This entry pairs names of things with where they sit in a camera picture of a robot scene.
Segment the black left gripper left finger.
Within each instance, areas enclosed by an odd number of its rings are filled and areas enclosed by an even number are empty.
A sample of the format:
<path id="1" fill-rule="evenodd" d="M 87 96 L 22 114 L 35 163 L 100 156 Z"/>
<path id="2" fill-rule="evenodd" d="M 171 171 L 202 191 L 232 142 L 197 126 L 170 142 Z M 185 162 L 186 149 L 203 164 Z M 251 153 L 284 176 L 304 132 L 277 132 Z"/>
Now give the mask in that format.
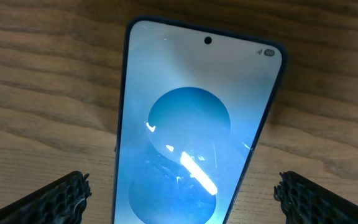
<path id="1" fill-rule="evenodd" d="M 0 224 L 80 224 L 91 196 L 88 174 L 73 171 L 0 209 Z"/>

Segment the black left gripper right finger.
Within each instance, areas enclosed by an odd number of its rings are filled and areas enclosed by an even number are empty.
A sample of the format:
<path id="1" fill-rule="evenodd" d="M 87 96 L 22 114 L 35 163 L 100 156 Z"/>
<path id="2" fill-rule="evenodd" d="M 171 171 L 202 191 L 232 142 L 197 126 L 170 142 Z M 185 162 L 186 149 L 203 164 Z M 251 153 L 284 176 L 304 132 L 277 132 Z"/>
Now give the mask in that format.
<path id="1" fill-rule="evenodd" d="M 358 224 L 358 205 L 293 171 L 280 173 L 273 197 L 286 224 Z"/>

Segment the blue Samsung Galaxy smartphone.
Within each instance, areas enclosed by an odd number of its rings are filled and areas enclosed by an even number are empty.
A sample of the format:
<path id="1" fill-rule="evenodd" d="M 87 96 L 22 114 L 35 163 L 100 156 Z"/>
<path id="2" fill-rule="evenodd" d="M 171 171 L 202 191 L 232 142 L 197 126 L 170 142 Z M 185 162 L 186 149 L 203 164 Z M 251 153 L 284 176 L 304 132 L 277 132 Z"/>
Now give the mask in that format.
<path id="1" fill-rule="evenodd" d="M 111 221 L 227 223 L 286 66 L 271 40 L 131 21 Z"/>

